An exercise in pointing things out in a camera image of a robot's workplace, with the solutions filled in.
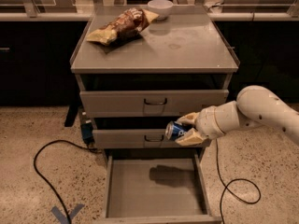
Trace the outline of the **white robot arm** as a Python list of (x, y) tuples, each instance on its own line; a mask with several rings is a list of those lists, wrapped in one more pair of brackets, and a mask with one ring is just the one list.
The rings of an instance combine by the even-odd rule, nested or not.
[(299, 112), (286, 105), (273, 92), (262, 86), (247, 86), (235, 101), (210, 106), (178, 119), (192, 127), (175, 140), (191, 146), (225, 136), (235, 130), (249, 130), (261, 125), (276, 128), (299, 144)]

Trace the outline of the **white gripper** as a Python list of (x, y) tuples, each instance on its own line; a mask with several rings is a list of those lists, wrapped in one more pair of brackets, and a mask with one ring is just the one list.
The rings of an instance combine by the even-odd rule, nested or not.
[(191, 128), (175, 140), (184, 147), (202, 144), (206, 139), (222, 137), (241, 127), (241, 118), (235, 101), (186, 114), (178, 118), (177, 122), (182, 125), (195, 125), (197, 130)]

